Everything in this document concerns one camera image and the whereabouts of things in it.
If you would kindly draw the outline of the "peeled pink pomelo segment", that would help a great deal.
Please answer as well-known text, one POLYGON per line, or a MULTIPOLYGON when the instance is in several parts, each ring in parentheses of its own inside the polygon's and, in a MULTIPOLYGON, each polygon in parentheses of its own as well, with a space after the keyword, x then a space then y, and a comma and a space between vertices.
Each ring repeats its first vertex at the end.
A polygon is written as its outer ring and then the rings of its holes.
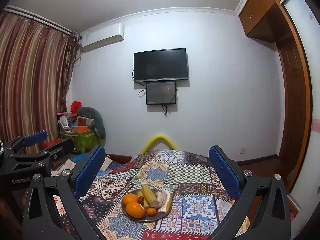
POLYGON ((158 210, 161 207, 161 205, 163 204, 164 197, 166 196, 166 194, 164 193, 164 191, 157 191, 155 193, 155 196, 156 196, 157 201, 158 201, 158 204, 156 205, 156 210, 158 210))

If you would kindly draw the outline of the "striped brown curtain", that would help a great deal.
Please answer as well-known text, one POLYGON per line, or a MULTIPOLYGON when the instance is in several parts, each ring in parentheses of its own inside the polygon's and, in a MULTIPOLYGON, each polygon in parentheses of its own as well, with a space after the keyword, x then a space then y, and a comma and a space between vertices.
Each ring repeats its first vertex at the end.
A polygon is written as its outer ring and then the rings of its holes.
POLYGON ((1 13, 1 141, 39 131, 59 136, 57 114, 80 49, 80 35, 8 12, 1 13))

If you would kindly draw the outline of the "red box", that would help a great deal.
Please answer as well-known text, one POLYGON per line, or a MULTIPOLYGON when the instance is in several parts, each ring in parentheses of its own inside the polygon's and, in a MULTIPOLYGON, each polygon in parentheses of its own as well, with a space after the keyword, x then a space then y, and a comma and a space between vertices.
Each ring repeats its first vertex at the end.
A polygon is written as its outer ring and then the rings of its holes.
POLYGON ((41 149, 45 149, 45 148, 51 147, 53 145, 58 144, 61 141, 63 141, 63 139, 57 139, 57 140, 49 141, 49 142, 42 142, 41 143, 41 149))

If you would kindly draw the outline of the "colourful patchwork bedspread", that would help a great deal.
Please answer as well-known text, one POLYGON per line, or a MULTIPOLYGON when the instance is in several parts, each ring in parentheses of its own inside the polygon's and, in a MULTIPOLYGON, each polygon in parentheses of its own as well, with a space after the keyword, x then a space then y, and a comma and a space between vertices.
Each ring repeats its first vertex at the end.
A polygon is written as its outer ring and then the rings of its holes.
POLYGON ((235 203, 208 157, 107 154, 79 203, 106 239, 207 239, 235 203))

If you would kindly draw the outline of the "medium mandarin orange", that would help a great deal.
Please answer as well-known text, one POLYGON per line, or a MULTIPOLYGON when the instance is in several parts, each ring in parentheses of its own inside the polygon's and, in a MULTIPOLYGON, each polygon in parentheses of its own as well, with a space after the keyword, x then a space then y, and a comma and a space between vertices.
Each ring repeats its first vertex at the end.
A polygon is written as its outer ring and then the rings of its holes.
POLYGON ((122 198, 122 204, 124 206, 127 206, 127 204, 131 202, 137 202, 138 201, 138 196, 134 193, 127 193, 125 196, 122 198))

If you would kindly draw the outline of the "black wall television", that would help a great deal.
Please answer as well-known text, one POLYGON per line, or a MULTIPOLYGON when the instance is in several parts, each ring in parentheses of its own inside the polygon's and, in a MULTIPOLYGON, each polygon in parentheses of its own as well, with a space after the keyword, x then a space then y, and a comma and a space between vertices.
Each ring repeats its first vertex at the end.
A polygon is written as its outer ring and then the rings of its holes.
POLYGON ((143 51, 133 55, 135 82, 187 79, 188 58, 184 48, 143 51))

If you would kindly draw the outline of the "white air conditioner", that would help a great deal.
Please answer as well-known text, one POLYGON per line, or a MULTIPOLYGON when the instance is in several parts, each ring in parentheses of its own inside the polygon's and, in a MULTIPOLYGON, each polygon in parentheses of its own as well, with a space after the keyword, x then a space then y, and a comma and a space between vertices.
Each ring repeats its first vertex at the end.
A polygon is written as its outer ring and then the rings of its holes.
POLYGON ((82 51, 84 53, 124 41, 124 26, 116 23, 82 34, 82 51))

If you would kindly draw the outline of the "dark red grape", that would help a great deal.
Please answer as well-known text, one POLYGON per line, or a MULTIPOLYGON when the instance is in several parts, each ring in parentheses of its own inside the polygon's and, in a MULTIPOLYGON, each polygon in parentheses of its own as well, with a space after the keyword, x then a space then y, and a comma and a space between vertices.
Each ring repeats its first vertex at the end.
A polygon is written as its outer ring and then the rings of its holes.
POLYGON ((138 197, 137 202, 144 206, 144 197, 143 196, 138 197))

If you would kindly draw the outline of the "large orange with sticker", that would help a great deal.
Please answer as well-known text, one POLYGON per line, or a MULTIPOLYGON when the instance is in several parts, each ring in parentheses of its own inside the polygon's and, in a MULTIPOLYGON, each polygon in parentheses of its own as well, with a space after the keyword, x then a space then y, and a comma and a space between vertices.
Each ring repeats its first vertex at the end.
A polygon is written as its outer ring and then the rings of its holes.
POLYGON ((145 209, 138 202, 129 202, 125 207, 125 211, 132 218, 141 219, 145 216, 145 209))

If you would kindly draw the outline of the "small black wall monitor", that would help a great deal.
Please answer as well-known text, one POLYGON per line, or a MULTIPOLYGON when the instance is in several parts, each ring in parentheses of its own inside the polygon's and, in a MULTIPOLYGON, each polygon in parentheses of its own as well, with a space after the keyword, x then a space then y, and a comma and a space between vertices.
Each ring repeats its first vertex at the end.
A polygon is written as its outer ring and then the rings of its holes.
POLYGON ((147 105, 176 104, 176 82, 150 82, 146 84, 147 105))

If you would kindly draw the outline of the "yellow curved object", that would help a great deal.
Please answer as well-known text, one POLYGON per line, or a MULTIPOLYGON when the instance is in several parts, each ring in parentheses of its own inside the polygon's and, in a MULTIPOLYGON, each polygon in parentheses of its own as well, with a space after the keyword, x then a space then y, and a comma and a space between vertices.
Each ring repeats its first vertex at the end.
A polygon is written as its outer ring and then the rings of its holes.
POLYGON ((140 153, 143 154, 145 152, 149 152, 156 148, 158 145, 165 145, 170 150, 178 150, 176 144, 168 136, 164 134, 157 134, 146 143, 140 153))

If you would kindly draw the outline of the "wooden wardrobe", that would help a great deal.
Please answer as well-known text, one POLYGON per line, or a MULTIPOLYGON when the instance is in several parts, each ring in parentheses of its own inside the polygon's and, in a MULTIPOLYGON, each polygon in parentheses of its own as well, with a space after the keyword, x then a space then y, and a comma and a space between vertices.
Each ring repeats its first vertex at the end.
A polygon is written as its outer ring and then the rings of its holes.
POLYGON ((276 45, 284 81, 284 128, 280 171, 291 192, 305 159, 312 117, 309 67, 293 20, 281 0, 244 0, 238 16, 247 37, 276 45))

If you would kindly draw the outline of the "purple ceramic plate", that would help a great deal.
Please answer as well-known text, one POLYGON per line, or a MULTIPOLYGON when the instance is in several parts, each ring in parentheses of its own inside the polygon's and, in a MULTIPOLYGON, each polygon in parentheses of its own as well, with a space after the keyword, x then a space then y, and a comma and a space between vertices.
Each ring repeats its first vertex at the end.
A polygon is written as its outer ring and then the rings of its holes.
POLYGON ((172 194, 167 190, 146 189, 130 191, 121 199, 123 213, 137 222, 156 222, 172 210, 172 194))

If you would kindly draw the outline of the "small mandarin orange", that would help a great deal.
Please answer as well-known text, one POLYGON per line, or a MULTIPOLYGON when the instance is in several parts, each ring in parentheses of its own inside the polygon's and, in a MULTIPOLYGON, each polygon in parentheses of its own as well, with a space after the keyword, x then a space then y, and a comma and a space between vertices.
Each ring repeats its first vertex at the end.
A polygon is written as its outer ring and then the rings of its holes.
POLYGON ((146 214, 149 216, 149 217, 154 217, 155 215, 157 215, 157 210, 154 208, 154 207, 148 207, 146 209, 146 214))

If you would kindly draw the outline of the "green storage bag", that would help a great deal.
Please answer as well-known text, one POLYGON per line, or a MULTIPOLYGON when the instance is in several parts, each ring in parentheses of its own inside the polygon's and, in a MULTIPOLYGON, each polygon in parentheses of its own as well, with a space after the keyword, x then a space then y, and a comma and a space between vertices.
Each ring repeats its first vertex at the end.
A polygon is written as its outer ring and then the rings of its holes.
POLYGON ((63 133, 60 132, 63 139, 71 139, 74 142, 74 152, 80 154, 90 152, 95 145, 100 145, 100 139, 93 130, 81 133, 63 133))

